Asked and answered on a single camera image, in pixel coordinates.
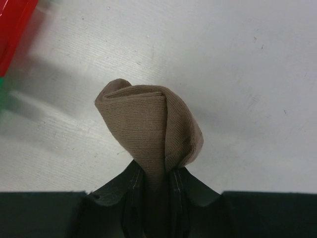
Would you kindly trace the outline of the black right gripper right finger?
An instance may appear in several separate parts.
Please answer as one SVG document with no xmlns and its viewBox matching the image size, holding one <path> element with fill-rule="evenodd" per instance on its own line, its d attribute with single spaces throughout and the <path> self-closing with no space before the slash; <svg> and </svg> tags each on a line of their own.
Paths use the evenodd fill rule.
<svg viewBox="0 0 317 238">
<path fill-rule="evenodd" d="M 169 174 L 172 238 L 315 238 L 317 196 L 225 191 L 186 168 Z"/>
</svg>

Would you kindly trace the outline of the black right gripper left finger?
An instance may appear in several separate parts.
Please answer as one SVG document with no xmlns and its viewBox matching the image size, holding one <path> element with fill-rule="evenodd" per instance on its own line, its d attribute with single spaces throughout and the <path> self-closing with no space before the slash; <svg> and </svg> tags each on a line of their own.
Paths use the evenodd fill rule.
<svg viewBox="0 0 317 238">
<path fill-rule="evenodd" d="M 2 238 L 140 238 L 144 172 L 136 162 L 96 191 L 2 192 Z"/>
</svg>

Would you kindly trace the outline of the tan sock with striped cuff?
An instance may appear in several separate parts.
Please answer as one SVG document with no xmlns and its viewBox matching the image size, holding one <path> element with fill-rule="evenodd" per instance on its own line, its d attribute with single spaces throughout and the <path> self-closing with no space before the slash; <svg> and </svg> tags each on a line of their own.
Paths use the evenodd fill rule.
<svg viewBox="0 0 317 238">
<path fill-rule="evenodd" d="M 145 173 L 145 236 L 168 237 L 168 173 L 194 161 L 204 142 L 192 113 L 170 89 L 124 79 L 107 84 L 95 106 Z"/>
</svg>

